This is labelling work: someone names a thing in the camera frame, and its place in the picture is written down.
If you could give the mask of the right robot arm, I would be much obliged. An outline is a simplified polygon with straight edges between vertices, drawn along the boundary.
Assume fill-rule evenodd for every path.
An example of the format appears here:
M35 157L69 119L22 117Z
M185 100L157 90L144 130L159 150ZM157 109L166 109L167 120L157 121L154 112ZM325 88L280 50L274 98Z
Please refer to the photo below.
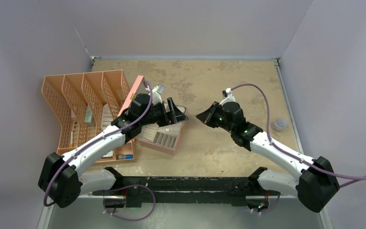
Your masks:
M328 175L334 171L328 159L302 155L279 142L277 145L288 154L278 150L266 131L246 120L237 102L214 102L196 118L208 127L224 129L238 146L262 155L288 172L278 174L267 169L251 178L248 187L252 193L278 191L297 197L307 209L319 213L339 191L337 179Z

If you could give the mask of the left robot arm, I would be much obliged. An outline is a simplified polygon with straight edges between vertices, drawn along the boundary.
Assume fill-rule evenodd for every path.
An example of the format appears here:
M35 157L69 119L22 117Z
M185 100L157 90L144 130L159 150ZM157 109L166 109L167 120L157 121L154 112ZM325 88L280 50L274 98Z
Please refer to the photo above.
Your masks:
M67 207L81 194L80 176L102 156L125 145L138 136L142 127L160 127L182 123L188 116L167 98L167 102L153 103L151 94L138 94L104 131L76 149L58 155L49 154L44 161L38 186L44 191L46 207Z

